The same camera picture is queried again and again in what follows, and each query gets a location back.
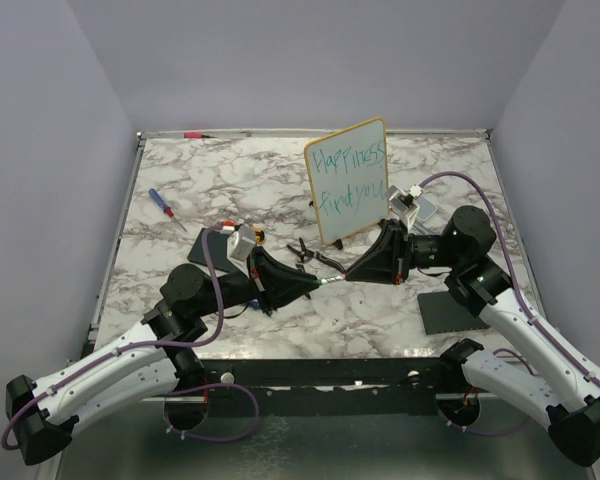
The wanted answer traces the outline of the yellow framed whiteboard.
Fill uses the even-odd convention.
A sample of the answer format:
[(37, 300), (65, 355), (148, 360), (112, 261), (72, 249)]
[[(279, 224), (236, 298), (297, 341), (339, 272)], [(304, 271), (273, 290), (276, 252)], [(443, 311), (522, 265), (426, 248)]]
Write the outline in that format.
[(389, 215), (383, 118), (309, 142), (304, 158), (323, 244), (356, 234)]

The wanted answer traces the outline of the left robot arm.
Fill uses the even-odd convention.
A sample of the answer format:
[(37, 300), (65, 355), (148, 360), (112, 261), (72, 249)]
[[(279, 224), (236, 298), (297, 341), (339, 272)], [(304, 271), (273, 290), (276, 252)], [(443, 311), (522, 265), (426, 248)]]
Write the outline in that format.
[(288, 267), (256, 247), (238, 271), (177, 266), (160, 300), (127, 331), (90, 355), (37, 379), (6, 386), (5, 450), (27, 466), (63, 451), (91, 423), (148, 397), (194, 392), (203, 384), (196, 349), (216, 340), (228, 308), (252, 300), (271, 312), (318, 289), (323, 280)]

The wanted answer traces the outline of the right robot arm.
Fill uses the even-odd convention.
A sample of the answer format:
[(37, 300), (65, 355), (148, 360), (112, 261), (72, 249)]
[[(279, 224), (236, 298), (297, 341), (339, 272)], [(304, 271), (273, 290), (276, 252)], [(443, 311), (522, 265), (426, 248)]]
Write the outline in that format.
[(567, 341), (519, 291), (513, 276), (488, 255), (496, 233), (488, 215), (458, 208), (439, 235), (413, 235), (399, 220), (384, 223), (374, 244), (345, 273), (349, 282), (399, 285), (412, 269), (445, 267), (452, 298), (501, 334), (535, 368), (507, 366), (470, 341), (445, 352), (441, 383), (486, 390), (543, 426), (570, 461), (600, 458), (600, 367)]

